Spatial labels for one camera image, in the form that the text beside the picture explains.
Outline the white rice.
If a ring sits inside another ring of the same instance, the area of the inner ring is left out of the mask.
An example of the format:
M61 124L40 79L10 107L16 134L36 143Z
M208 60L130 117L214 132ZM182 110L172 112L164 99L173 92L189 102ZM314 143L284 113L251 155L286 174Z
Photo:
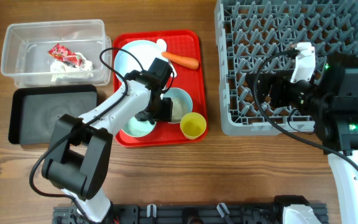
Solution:
M184 117L184 115L188 113L188 106L186 104L186 101L181 98L172 98L172 103L173 106L171 122L179 123L182 117Z

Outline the light blue bowl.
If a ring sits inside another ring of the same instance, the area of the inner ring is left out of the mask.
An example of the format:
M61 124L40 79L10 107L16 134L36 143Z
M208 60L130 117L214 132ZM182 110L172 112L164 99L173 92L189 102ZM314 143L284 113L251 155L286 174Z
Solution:
M163 97L171 98L173 103L171 123L179 123L184 115L193 110L191 96L181 88L171 88L163 94Z

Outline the mint green bowl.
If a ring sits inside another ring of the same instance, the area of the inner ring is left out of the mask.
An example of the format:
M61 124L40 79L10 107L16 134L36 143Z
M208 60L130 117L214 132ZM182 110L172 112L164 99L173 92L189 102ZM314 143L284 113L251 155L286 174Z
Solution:
M122 128L122 131L133 138L141 138L150 134L157 123L151 124L149 121L138 121L132 117Z

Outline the yellow plastic cup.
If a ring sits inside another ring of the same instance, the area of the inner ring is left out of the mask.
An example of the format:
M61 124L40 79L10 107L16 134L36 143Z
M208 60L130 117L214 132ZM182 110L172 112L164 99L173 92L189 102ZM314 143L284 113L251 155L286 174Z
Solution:
M206 119L199 113L188 113L180 121L180 129L187 139L199 138L206 131L206 128Z

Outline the orange carrot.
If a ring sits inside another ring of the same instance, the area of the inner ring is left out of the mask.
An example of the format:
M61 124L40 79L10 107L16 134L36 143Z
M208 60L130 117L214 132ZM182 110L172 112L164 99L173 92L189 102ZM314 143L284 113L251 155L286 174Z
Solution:
M199 61L195 58L175 55L170 52L162 52L161 55L172 62L192 70L196 70L200 65Z

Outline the white tissue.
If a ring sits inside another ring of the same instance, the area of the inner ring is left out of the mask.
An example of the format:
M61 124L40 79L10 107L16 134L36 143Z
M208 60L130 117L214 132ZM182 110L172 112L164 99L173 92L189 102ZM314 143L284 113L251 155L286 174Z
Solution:
M90 70L93 69L92 61L88 60L83 54L75 53L81 59L82 63L78 66L67 65L61 61L55 60L50 65L50 72L53 73L51 81L65 78L91 78L94 77Z

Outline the red snack wrapper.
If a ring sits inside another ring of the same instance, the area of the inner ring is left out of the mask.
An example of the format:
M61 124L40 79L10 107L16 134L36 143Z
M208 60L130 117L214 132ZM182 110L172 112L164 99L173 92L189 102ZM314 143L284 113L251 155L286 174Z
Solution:
M56 44L52 47L52 49L48 51L48 54L54 59L63 63L68 63L69 65L80 66L82 63L80 56L77 56L76 53L60 44Z

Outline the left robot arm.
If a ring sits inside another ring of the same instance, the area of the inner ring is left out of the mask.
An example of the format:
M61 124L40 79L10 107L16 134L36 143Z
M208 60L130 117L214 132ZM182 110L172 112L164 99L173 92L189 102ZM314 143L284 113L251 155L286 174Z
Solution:
M155 58L148 70L133 70L122 85L95 109L56 123L42 165L42 176L77 207L88 223L113 223L112 202L102 185L107 175L113 137L132 118L155 124L172 119L172 101L162 97L172 68Z

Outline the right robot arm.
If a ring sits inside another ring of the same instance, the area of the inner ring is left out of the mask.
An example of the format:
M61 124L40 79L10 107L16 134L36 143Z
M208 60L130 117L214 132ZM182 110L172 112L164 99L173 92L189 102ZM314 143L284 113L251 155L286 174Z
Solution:
M336 183L341 221L358 223L358 56L334 53L326 57L318 84L291 81L289 71L247 74L245 80L257 105L269 96L276 108L294 106L314 120L320 144L281 128L261 111L277 130L328 156Z

